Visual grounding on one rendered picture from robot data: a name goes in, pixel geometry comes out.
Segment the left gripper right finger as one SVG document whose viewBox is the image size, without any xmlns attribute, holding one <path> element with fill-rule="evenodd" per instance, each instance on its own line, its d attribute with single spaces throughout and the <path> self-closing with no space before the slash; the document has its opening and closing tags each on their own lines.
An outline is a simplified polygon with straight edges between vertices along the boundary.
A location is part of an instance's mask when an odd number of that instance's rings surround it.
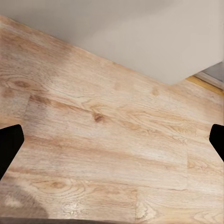
<svg viewBox="0 0 224 224">
<path fill-rule="evenodd" d="M 224 162 L 224 126 L 214 124 L 210 132 L 209 140 Z"/>
</svg>

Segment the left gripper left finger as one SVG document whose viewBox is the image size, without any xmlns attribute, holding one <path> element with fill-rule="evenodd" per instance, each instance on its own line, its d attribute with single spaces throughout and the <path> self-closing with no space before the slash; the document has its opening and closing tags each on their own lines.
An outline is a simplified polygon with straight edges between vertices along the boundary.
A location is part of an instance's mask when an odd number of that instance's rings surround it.
<svg viewBox="0 0 224 224">
<path fill-rule="evenodd" d="M 0 129 L 0 180 L 24 143 L 20 124 Z"/>
</svg>

